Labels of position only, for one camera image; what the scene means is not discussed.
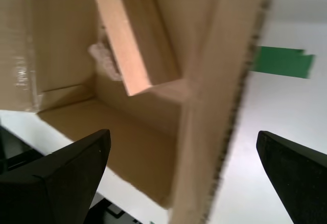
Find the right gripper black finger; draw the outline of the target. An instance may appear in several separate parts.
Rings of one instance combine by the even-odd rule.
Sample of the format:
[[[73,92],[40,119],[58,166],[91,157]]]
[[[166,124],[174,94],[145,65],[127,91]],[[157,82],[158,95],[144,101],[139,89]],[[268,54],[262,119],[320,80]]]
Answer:
[[[326,223],[326,154],[268,131],[256,149],[293,223]]]
[[[2,174],[1,223],[84,223],[110,148],[101,129]]]

